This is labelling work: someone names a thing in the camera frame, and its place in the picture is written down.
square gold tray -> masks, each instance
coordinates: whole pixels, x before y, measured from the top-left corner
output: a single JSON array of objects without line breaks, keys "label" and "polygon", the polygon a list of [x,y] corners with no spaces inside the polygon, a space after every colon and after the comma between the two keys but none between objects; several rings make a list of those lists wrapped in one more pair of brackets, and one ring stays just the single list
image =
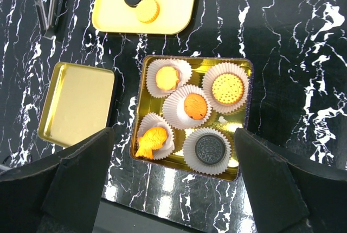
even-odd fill
[{"label": "square gold tray", "polygon": [[160,8],[159,15],[147,24],[137,19],[136,7],[129,7],[124,0],[95,0],[93,25],[109,33],[176,34],[190,22],[194,0],[155,1]]},{"label": "square gold tray", "polygon": [[166,98],[156,99],[150,95],[146,87],[147,68],[148,68],[148,65],[156,59],[168,59],[168,58],[182,59],[189,62],[189,64],[192,66],[193,73],[188,84],[196,85],[199,87],[202,87],[203,75],[211,67],[222,62],[231,62],[231,63],[237,64],[242,69],[244,69],[245,72],[250,77],[249,79],[250,86],[249,86],[249,90],[247,91],[248,96],[247,96],[246,104],[244,104],[240,109],[238,109],[237,111],[231,114],[220,114],[212,110],[212,114],[209,120],[205,124],[200,126],[200,127],[211,127],[216,130],[219,130],[228,138],[229,142],[232,145],[232,157],[228,164],[227,170],[222,174],[218,174],[211,177],[220,178],[224,180],[235,180],[239,170],[239,162],[237,160],[237,156],[235,153],[234,132],[238,127],[247,127],[250,98],[252,94],[253,65],[247,59],[177,57],[177,56],[172,57],[172,56],[157,56],[157,55],[147,56],[144,59],[143,68],[142,68],[143,71],[142,71],[141,81],[139,86],[136,120],[135,120],[135,126],[133,130],[133,137],[132,137],[131,149],[130,149],[131,157],[136,160],[146,161],[146,162],[154,163],[154,164],[160,164],[170,168],[196,173],[195,171],[190,169],[188,165],[185,163],[184,157],[183,157],[183,150],[182,150],[184,140],[186,139],[188,135],[190,135],[193,131],[195,131],[196,128],[185,129],[185,130],[173,129],[175,134],[175,150],[171,155],[169,155],[163,160],[147,160],[147,159],[135,157],[135,153],[137,150],[137,147],[136,147],[137,132],[143,117],[150,112],[155,112],[159,115],[162,115],[163,102],[167,98],[166,97]]},{"label": "square gold tray", "polygon": [[58,62],[44,102],[38,136],[70,147],[105,128],[114,82],[111,70]]}]

paper cupcake liner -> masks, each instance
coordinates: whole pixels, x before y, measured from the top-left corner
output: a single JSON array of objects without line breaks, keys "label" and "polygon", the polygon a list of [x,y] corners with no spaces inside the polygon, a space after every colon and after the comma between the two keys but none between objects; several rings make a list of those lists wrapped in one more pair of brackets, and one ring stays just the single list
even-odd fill
[{"label": "paper cupcake liner", "polygon": [[[208,165],[201,162],[195,154],[195,144],[200,137],[213,134],[221,138],[226,146],[224,158],[217,164]],[[232,156],[232,148],[227,138],[219,131],[212,128],[200,128],[189,135],[183,144],[183,155],[186,164],[197,172],[216,175],[224,172],[228,168],[228,163]]]},{"label": "paper cupcake liner", "polygon": [[[238,102],[236,102],[232,105],[223,105],[223,104],[219,103],[213,97],[212,85],[213,85],[213,82],[215,81],[215,79],[217,77],[219,77],[222,74],[228,74],[228,73],[234,74],[242,80],[243,95],[242,95],[242,98]],[[213,66],[211,69],[209,69],[206,72],[206,74],[204,75],[204,78],[202,80],[203,91],[205,92],[207,99],[210,101],[212,108],[215,111],[217,111],[219,113],[223,113],[223,114],[233,112],[233,111],[237,110],[238,108],[240,108],[243,104],[246,103],[247,94],[248,94],[248,86],[249,86],[249,77],[248,77],[247,73],[243,69],[241,69],[238,65],[233,64],[233,63],[228,63],[228,62],[219,63],[219,64]]]},{"label": "paper cupcake liner", "polygon": [[156,126],[160,126],[160,127],[164,128],[168,133],[168,138],[164,142],[163,147],[158,149],[158,150],[153,151],[153,159],[159,160],[159,159],[163,159],[163,158],[169,156],[169,154],[172,153],[173,150],[175,149],[174,132],[173,132],[171,126],[165,121],[165,119],[162,118],[161,116],[155,114],[155,113],[147,114],[143,118],[143,120],[141,121],[141,124],[139,126],[139,130],[137,132],[137,138],[143,137],[143,135],[149,129],[156,127]]},{"label": "paper cupcake liner", "polygon": [[206,121],[206,123],[204,124],[204,127],[213,127],[214,123],[216,122],[215,120],[217,116],[218,116],[218,113],[212,109],[210,118]]},{"label": "paper cupcake liner", "polygon": [[[184,111],[184,100],[190,94],[202,96],[207,103],[207,113],[202,120],[190,118]],[[177,129],[194,128],[205,123],[211,115],[211,105],[203,90],[194,85],[185,85],[172,93],[163,103],[163,115],[171,126]]]},{"label": "paper cupcake liner", "polygon": [[153,61],[148,66],[146,85],[149,93],[155,98],[166,97],[175,91],[175,89],[163,91],[157,86],[156,75],[161,68],[166,66],[174,67],[179,72],[179,83],[177,84],[177,88],[184,86],[192,75],[191,66],[187,61],[177,59],[160,59]]}]

tray rim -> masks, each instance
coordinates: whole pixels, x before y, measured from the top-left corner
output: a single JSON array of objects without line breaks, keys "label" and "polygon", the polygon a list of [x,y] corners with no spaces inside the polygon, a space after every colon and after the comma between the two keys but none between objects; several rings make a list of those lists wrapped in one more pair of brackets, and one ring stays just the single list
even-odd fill
[{"label": "tray rim", "polygon": [[[67,147],[70,147],[70,146],[66,145],[66,144],[64,144],[62,142],[59,142],[57,140],[54,140],[51,137],[46,136],[46,130],[45,130],[45,126],[46,126],[46,123],[48,121],[49,110],[50,110],[52,102],[53,102],[53,95],[52,94],[54,94],[54,90],[56,90],[56,86],[57,86],[57,82],[58,82],[58,79],[52,80],[52,77],[54,75],[57,75],[57,72],[59,72],[60,69],[63,66],[74,66],[74,67],[81,67],[81,68],[87,68],[87,69],[98,69],[98,71],[112,73],[112,75],[113,75],[113,84],[115,82],[115,74],[110,69],[103,69],[103,68],[87,66],[87,65],[82,65],[82,64],[76,64],[76,63],[71,63],[71,62],[62,62],[62,61],[60,61],[60,62],[57,62],[55,64],[55,66],[53,68],[53,71],[52,71],[52,75],[50,77],[51,79],[50,79],[49,87],[48,87],[48,90],[47,90],[46,98],[44,100],[44,104],[43,104],[43,108],[42,108],[42,112],[41,112],[41,117],[40,117],[40,122],[38,123],[37,135],[42,140],[45,140],[45,141],[47,141],[49,143],[52,143],[52,144],[59,145],[59,146],[61,146],[63,148],[67,148]],[[110,104],[112,103],[113,90],[112,90]]]},{"label": "tray rim", "polygon": [[251,106],[251,102],[252,102],[252,92],[253,92],[253,80],[254,80],[254,65],[253,63],[247,59],[247,58],[240,58],[240,57],[236,57],[236,58],[226,58],[226,57],[221,57],[221,58],[215,58],[215,57],[192,57],[192,56],[173,56],[173,55],[156,55],[156,54],[150,54],[150,55],[146,55],[144,57],[143,60],[143,64],[142,64],[142,68],[141,68],[141,77],[140,77],[140,83],[139,83],[139,88],[138,88],[138,97],[137,97],[137,103],[136,103],[136,112],[135,112],[135,119],[132,125],[132,129],[131,129],[131,142],[130,142],[130,147],[129,147],[129,155],[131,157],[131,159],[133,159],[134,161],[139,161],[141,163],[146,163],[146,164],[150,164],[150,165],[156,165],[156,166],[161,166],[164,167],[166,169],[173,169],[173,170],[180,170],[182,172],[187,172],[190,174],[194,174],[194,175],[199,175],[199,176],[203,176],[206,178],[212,178],[212,179],[218,179],[218,180],[225,180],[227,182],[234,182],[238,179],[238,177],[240,176],[240,166],[237,167],[237,173],[236,173],[236,177],[234,180],[227,180],[227,179],[223,179],[223,178],[218,178],[215,176],[209,176],[200,172],[192,172],[192,171],[186,171],[186,170],[181,170],[181,169],[177,169],[177,168],[173,168],[173,167],[168,167],[166,165],[162,165],[162,164],[157,164],[157,163],[152,163],[151,161],[147,161],[147,160],[142,160],[142,159],[137,159],[133,156],[132,154],[132,146],[136,140],[136,137],[134,136],[134,132],[135,132],[135,127],[136,127],[136,123],[139,122],[139,109],[140,109],[140,104],[139,104],[139,99],[141,97],[141,84],[143,82],[143,79],[145,79],[144,76],[144,67],[146,66],[147,61],[149,61],[151,58],[156,57],[156,58],[160,58],[160,59],[179,59],[179,60],[184,60],[187,58],[195,58],[195,59],[207,59],[207,60],[221,60],[221,61],[235,61],[235,60],[243,60],[243,61],[247,61],[250,64],[250,76],[249,76],[249,86],[248,86],[248,95],[247,95],[247,103],[246,103],[246,109],[245,109],[245,120],[243,122],[243,128],[247,129],[248,126],[248,122],[249,122],[249,111],[250,111],[250,106]]}]

baked snack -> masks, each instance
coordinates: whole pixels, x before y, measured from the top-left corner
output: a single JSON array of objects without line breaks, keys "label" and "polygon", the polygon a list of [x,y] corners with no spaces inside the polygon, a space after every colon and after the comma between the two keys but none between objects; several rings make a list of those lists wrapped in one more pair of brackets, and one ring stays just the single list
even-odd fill
[{"label": "baked snack", "polygon": [[184,100],[185,113],[194,120],[201,120],[207,114],[207,103],[198,94],[190,94]]},{"label": "baked snack", "polygon": [[135,8],[136,18],[142,23],[152,23],[157,19],[160,7],[155,0],[142,0]]},{"label": "baked snack", "polygon": [[156,126],[149,129],[143,137],[138,138],[139,149],[135,156],[153,159],[152,151],[162,148],[167,138],[168,133],[164,128]]},{"label": "baked snack", "polygon": [[203,135],[195,144],[196,157],[204,164],[219,163],[226,153],[226,145],[215,134]]},{"label": "baked snack", "polygon": [[212,85],[213,97],[221,104],[232,105],[243,96],[243,82],[235,74],[226,73],[218,76]]},{"label": "baked snack", "polygon": [[137,149],[139,149],[139,138],[144,137],[145,133],[154,127],[162,127],[167,132],[167,139],[163,142],[163,147],[153,150],[153,160],[164,159],[169,156],[175,149],[175,136],[172,127],[166,120],[156,113],[148,113],[143,117],[137,132]]},{"label": "baked snack", "polygon": [[249,93],[249,70],[231,62],[214,65],[202,79],[202,89],[211,107],[227,114],[245,105]]},{"label": "baked snack", "polygon": [[197,172],[220,174],[228,168],[231,155],[228,139],[213,128],[199,128],[183,143],[184,161]]},{"label": "baked snack", "polygon": [[146,86],[152,97],[164,98],[184,86],[191,75],[191,65],[187,61],[157,59],[148,66]]},{"label": "baked snack", "polygon": [[171,126],[184,130],[204,124],[211,116],[211,105],[201,88],[185,85],[165,99],[162,111]]},{"label": "baked snack", "polygon": [[179,73],[174,67],[162,67],[156,75],[156,84],[163,91],[176,89],[179,83]]}]

cookie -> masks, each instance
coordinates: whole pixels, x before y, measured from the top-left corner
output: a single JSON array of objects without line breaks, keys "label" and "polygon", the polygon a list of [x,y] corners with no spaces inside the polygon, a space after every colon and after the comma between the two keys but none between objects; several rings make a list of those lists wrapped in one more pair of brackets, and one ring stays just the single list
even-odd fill
[{"label": "cookie", "polygon": [[198,139],[195,145],[196,157],[204,164],[217,164],[223,160],[226,146],[221,138],[207,134]]},{"label": "cookie", "polygon": [[222,74],[212,85],[213,97],[221,104],[232,105],[243,96],[242,80],[234,74]]},{"label": "cookie", "polygon": [[152,23],[159,15],[159,4],[155,0],[142,0],[135,8],[136,18],[142,23]]},{"label": "cookie", "polygon": [[157,87],[163,91],[176,89],[179,83],[179,73],[174,67],[165,66],[156,75]]},{"label": "cookie", "polygon": [[201,120],[206,116],[207,103],[202,96],[190,94],[184,100],[184,111],[190,118]]},{"label": "cookie", "polygon": [[163,143],[168,138],[167,131],[162,127],[153,127],[149,129],[143,137],[138,138],[139,149],[136,157],[145,157],[153,159],[152,150],[158,150],[163,147]]}]

